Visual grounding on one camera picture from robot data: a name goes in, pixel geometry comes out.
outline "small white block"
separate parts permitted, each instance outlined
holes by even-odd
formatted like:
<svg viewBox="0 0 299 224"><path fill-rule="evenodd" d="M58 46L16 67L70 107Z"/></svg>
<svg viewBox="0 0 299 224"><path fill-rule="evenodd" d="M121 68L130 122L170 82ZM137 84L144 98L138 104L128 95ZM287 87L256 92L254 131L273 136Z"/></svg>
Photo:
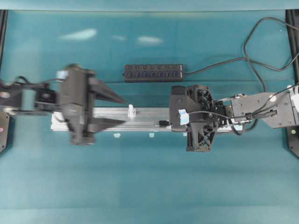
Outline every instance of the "small white block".
<svg viewBox="0 0 299 224"><path fill-rule="evenodd" d="M115 134L113 134L114 135L114 137L115 138L117 138L117 139L119 139L120 138L120 136L121 136L121 134L120 133L115 133Z"/></svg>

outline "teal table surface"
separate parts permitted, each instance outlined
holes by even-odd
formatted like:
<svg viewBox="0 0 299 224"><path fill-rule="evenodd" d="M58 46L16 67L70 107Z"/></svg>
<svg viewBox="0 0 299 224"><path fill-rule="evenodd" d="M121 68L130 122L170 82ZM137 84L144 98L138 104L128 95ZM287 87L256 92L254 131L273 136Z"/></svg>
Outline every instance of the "teal table surface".
<svg viewBox="0 0 299 224"><path fill-rule="evenodd" d="M297 0L1 0L1 9L109 12L207 12L299 8Z"/></svg>
<svg viewBox="0 0 299 224"><path fill-rule="evenodd" d="M10 11L0 76L32 82L56 77L70 63L134 106L167 107L172 85L124 83L127 63L183 63L193 71L242 56L242 44L264 16L285 11L115 13ZM282 67L290 59L286 28L266 21L248 45L252 59ZM293 70L257 67L269 91L293 84ZM188 77L213 97L262 90L246 62ZM26 108L33 96L26 92ZM102 106L119 106L99 102ZM182 133L96 135L78 147L48 117L17 117L14 140L0 156L0 223L295 224L299 160L284 129L263 122L243 136L217 136L210 153L185 151Z"/></svg>

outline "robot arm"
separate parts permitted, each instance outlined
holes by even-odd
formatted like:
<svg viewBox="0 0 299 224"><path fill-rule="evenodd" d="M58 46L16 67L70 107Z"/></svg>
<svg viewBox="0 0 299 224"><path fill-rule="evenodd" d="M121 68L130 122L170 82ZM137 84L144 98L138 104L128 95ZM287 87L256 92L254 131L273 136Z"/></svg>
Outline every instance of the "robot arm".
<svg viewBox="0 0 299 224"><path fill-rule="evenodd" d="M0 87L0 109L11 115L47 115L61 112L63 122L71 132L71 142L75 145L94 143L94 134L123 121L115 119L97 119L93 117L93 106L96 99L124 104L125 101L114 93L104 82L95 78L96 72L77 65L64 69L65 79L59 81L60 91L50 89L50 81L32 84L25 78L25 83L15 82ZM22 110L23 90L36 92L34 110Z"/></svg>
<svg viewBox="0 0 299 224"><path fill-rule="evenodd" d="M187 132L187 151L208 152L220 127L245 126L262 119L272 128L299 124L296 109L298 86L278 93L263 92L251 96L236 95L213 100L209 87L174 86L170 97L170 124L174 132Z"/></svg>

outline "light blue tag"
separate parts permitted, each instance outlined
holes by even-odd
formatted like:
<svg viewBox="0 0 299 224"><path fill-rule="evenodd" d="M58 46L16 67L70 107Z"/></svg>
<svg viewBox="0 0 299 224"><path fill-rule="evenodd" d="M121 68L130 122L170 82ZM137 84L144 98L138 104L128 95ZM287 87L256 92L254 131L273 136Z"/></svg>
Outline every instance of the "light blue tag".
<svg viewBox="0 0 299 224"><path fill-rule="evenodd" d="M179 110L178 113L180 114L180 124L186 125L189 123L189 114L186 112L185 109Z"/></svg>

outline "teal mat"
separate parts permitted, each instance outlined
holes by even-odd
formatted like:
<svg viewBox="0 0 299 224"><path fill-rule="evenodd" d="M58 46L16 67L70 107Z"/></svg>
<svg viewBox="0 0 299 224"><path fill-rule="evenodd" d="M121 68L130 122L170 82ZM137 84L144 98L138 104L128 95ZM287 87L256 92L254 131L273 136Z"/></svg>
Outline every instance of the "teal mat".
<svg viewBox="0 0 299 224"><path fill-rule="evenodd" d="M79 63L135 106L168 106L174 83L123 83L124 64L183 63L192 71L241 56L246 36L264 16L284 19L285 12L11 11L0 75L39 82ZM285 27L262 24L248 52L283 66L291 55ZM270 91L294 82L292 68L257 69ZM245 62L180 84L208 85L214 98L262 89ZM217 136L210 153L187 153L181 133L122 133L119 139L99 133L90 147L69 140L67 132L50 130L50 117L16 118L13 145L0 156L0 223L298 222L299 160L283 129L260 122L242 137Z"/></svg>
<svg viewBox="0 0 299 224"><path fill-rule="evenodd" d="M297 0L5 0L1 9L109 12L207 12L299 8Z"/></svg>

